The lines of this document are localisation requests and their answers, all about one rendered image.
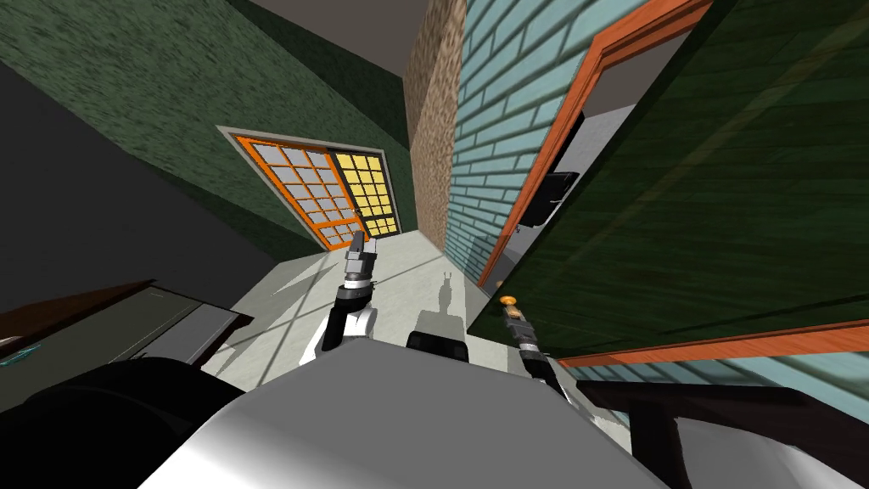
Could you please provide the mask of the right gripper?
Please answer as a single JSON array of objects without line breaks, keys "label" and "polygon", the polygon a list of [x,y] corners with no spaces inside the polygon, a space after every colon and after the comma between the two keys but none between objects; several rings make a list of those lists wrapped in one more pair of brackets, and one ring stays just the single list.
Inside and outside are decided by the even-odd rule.
[{"label": "right gripper", "polygon": [[540,352],[533,325],[524,319],[515,305],[505,305],[503,317],[508,333],[513,337],[520,351]]}]

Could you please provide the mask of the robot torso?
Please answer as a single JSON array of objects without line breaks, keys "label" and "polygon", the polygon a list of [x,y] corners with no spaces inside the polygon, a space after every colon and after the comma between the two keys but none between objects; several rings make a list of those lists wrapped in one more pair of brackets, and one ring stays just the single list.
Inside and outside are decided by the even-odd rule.
[{"label": "robot torso", "polygon": [[376,340],[232,400],[139,489],[668,489],[548,385]]}]

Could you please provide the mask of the dark green door leaf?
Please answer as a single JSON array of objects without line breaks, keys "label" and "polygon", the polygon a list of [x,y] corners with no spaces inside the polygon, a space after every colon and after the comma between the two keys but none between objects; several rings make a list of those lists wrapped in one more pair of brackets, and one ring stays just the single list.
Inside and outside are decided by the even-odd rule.
[{"label": "dark green door leaf", "polygon": [[869,0],[714,0],[496,294],[555,357],[869,318]]}]

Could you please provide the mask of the dark brown cabinet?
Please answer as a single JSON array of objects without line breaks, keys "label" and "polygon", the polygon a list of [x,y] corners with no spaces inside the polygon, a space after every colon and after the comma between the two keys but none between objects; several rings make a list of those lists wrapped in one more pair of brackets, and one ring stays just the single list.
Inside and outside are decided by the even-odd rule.
[{"label": "dark brown cabinet", "polygon": [[134,282],[0,313],[0,413],[107,363],[164,357],[201,368],[253,318]]}]

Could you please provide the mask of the orange framed paned window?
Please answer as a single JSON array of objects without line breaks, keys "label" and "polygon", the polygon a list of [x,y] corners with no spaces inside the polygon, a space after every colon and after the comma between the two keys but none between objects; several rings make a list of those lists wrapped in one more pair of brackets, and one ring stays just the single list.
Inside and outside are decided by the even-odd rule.
[{"label": "orange framed paned window", "polygon": [[218,129],[325,250],[348,247],[357,232],[366,239],[401,233],[382,149]]}]

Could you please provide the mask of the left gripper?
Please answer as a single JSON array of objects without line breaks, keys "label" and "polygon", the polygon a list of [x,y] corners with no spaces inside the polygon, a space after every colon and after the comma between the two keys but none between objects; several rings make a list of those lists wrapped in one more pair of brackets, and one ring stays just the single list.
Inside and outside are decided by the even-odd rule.
[{"label": "left gripper", "polygon": [[369,285],[373,276],[373,267],[377,257],[377,240],[370,238],[366,242],[363,230],[353,234],[350,250],[345,255],[345,285]]}]

